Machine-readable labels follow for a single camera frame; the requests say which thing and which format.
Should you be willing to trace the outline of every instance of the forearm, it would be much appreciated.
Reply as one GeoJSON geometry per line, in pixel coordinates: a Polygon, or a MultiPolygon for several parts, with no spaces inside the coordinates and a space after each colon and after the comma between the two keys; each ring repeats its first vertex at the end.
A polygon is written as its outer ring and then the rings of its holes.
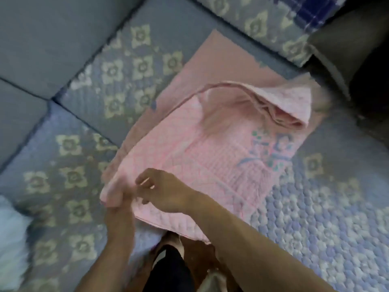
{"type": "Polygon", "coordinates": [[[215,246],[243,291],[333,291],[312,270],[210,197],[194,195],[185,212],[215,246]]]}
{"type": "Polygon", "coordinates": [[[131,246],[107,243],[99,258],[81,279],[75,292],[121,291],[131,250],[131,246]]]}

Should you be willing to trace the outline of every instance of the gray floral mattress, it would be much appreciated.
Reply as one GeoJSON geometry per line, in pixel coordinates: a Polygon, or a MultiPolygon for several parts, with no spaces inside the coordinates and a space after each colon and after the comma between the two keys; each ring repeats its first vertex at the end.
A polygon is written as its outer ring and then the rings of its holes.
{"type": "MultiPolygon", "coordinates": [[[[74,290],[106,240],[101,172],[213,28],[285,78],[298,74],[191,0],[146,0],[58,95],[59,105],[51,103],[45,122],[0,175],[0,192],[36,218],[32,269],[21,291],[74,290]]],[[[336,102],[251,225],[339,291],[388,291],[389,152],[336,102]]],[[[133,267],[162,233],[138,223],[133,267]]]]}

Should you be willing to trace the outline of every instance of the pink towel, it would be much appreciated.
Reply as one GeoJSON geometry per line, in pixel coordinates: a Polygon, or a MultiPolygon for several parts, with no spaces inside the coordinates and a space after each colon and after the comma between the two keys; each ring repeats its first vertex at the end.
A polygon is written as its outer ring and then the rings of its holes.
{"type": "MultiPolygon", "coordinates": [[[[119,177],[129,185],[144,169],[175,174],[248,222],[295,151],[324,114],[311,112],[309,76],[288,83],[214,31],[130,130],[103,174],[100,198],[121,203],[119,177]]],[[[208,241],[184,214],[133,204],[140,220],[208,241]]]]}

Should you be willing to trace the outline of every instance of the pink mat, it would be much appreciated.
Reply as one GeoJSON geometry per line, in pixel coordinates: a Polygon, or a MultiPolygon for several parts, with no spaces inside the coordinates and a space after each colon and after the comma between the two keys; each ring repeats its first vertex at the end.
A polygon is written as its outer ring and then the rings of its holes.
{"type": "MultiPolygon", "coordinates": [[[[103,173],[101,200],[119,205],[117,181],[133,185],[140,172],[154,167],[249,222],[324,117],[311,112],[311,92],[320,101],[321,90],[308,75],[287,83],[214,31],[160,94],[156,110],[146,110],[130,130],[103,173]]],[[[188,216],[140,201],[133,207],[140,220],[208,241],[188,216]]]]}

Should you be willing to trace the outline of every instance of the human hand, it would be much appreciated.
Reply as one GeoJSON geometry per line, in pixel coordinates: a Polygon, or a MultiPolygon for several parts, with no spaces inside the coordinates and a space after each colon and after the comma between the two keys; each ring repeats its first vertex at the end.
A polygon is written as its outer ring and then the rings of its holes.
{"type": "Polygon", "coordinates": [[[136,194],[143,202],[151,202],[156,208],[168,213],[186,213],[192,197],[197,192],[173,174],[153,168],[146,169],[135,180],[136,194]]]}
{"type": "Polygon", "coordinates": [[[107,208],[105,224],[107,226],[107,245],[114,245],[123,251],[129,251],[134,246],[135,225],[131,207],[132,199],[127,198],[120,207],[107,208]]]}

